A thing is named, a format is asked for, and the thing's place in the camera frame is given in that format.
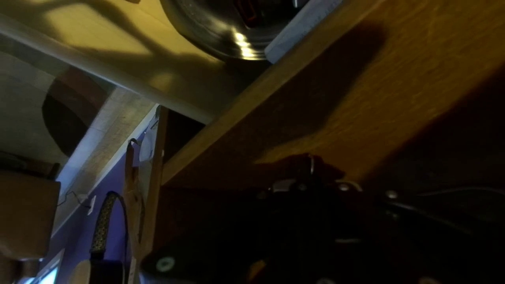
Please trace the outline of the wooden shelf cabinet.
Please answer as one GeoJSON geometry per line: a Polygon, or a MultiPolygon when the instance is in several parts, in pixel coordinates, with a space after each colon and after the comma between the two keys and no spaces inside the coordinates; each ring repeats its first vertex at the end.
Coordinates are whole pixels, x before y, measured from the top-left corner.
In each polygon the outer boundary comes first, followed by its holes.
{"type": "Polygon", "coordinates": [[[503,243],[505,0],[383,0],[163,168],[154,245],[503,243]]]}

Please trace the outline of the silver metal bowl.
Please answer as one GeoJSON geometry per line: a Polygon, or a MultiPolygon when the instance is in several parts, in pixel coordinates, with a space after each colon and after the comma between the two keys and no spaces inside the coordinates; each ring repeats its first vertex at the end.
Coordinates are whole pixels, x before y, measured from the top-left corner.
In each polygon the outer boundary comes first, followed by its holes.
{"type": "Polygon", "coordinates": [[[173,29],[219,59],[263,62],[266,46],[309,0],[159,0],[173,29]]]}

